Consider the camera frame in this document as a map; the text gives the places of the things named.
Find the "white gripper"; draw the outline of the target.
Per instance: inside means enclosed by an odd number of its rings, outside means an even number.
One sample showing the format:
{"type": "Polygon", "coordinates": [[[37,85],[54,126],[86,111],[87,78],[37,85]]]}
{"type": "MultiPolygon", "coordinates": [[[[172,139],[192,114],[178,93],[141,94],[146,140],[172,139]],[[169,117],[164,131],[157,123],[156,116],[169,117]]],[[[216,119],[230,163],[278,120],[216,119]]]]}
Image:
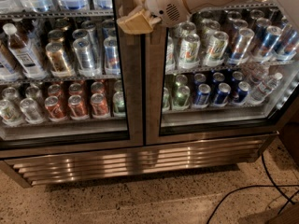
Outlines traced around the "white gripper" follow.
{"type": "Polygon", "coordinates": [[[161,20],[162,25],[173,27],[187,21],[191,16],[184,0],[133,1],[137,7],[127,16],[117,19],[117,24],[128,35],[149,34],[161,20]]]}

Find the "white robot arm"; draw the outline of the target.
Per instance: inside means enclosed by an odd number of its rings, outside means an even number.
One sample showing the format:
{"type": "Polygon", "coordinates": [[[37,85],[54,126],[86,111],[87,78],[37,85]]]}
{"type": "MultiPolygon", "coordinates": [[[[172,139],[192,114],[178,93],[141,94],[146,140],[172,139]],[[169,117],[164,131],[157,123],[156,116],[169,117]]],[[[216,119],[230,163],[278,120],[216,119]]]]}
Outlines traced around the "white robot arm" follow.
{"type": "MultiPolygon", "coordinates": [[[[133,0],[134,9],[117,19],[120,28],[129,35],[143,35],[160,23],[173,27],[186,21],[192,14],[209,7],[228,7],[249,0],[133,0]]],[[[299,28],[299,0],[271,0],[292,27],[299,28]]]]}

